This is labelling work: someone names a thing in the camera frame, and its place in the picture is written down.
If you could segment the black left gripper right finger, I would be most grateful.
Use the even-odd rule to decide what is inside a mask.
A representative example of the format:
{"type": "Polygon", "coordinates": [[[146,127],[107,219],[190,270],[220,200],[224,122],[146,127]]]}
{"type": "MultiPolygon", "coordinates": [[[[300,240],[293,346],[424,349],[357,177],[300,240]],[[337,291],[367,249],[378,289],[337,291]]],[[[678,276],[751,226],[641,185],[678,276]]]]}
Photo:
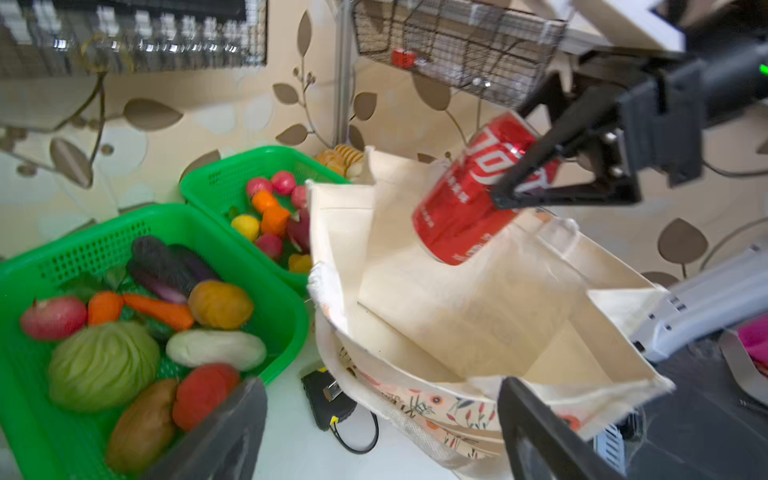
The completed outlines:
{"type": "Polygon", "coordinates": [[[515,479],[620,479],[522,381],[501,383],[497,412],[515,479]]]}

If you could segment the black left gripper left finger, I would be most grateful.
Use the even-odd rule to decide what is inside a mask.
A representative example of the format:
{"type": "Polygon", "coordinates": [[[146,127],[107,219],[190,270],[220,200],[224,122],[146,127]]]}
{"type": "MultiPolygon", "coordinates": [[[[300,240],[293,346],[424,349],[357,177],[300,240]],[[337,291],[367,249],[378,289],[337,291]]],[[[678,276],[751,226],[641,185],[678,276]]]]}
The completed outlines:
{"type": "Polygon", "coordinates": [[[253,478],[267,416],[261,379],[248,378],[171,451],[144,479],[253,478]]]}

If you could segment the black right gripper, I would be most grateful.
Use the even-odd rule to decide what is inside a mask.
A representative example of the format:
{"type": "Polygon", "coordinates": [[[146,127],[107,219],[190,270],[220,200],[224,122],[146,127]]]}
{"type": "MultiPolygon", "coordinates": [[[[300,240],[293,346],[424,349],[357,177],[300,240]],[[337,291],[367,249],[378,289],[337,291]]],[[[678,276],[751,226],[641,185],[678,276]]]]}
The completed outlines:
{"type": "Polygon", "coordinates": [[[613,207],[642,201],[637,174],[671,186],[698,179],[706,129],[767,97],[764,35],[707,40],[686,54],[602,49],[582,55],[574,101],[491,190],[499,210],[613,207]],[[523,192],[534,173],[568,152],[585,157],[591,183],[523,192]]]}

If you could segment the cream canvas tote bag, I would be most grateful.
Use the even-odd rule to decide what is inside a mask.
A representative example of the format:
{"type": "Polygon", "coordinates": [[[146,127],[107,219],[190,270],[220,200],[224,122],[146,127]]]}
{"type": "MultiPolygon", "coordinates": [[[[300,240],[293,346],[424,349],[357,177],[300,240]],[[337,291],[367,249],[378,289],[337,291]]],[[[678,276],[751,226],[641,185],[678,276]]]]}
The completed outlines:
{"type": "Polygon", "coordinates": [[[526,211],[435,259],[411,216],[439,169],[368,148],[358,183],[308,188],[316,345],[345,394],[443,468],[507,479],[504,379],[584,440],[672,392],[630,342],[660,291],[574,221],[526,211]]]}

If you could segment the red cola can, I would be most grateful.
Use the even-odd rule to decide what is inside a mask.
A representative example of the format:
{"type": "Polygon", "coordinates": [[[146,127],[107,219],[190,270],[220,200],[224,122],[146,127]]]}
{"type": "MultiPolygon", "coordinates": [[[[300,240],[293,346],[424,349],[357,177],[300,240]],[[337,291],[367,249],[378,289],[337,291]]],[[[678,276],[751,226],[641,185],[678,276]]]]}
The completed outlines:
{"type": "Polygon", "coordinates": [[[490,192],[535,141],[513,113],[496,117],[474,135],[411,216],[415,233],[433,257],[460,265],[517,216],[514,210],[498,209],[490,192]]]}

